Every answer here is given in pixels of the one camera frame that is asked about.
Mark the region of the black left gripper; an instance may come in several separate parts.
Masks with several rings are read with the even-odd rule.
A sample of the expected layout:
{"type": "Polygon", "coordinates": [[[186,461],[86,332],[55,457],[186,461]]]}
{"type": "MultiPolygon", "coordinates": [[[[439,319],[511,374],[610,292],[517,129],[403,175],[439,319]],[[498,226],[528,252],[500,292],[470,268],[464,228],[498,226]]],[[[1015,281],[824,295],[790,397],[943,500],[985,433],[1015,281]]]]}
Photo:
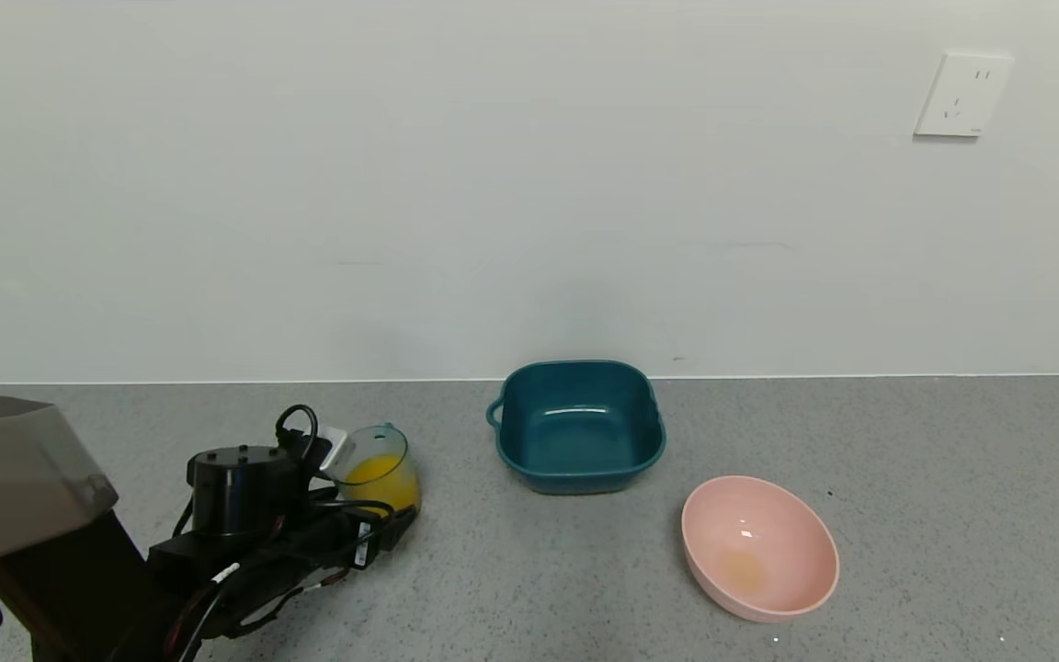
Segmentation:
{"type": "Polygon", "coordinates": [[[336,487],[308,493],[302,506],[300,557],[316,568],[365,569],[380,549],[394,549],[417,506],[388,515],[381,500],[347,498],[336,487]]]}

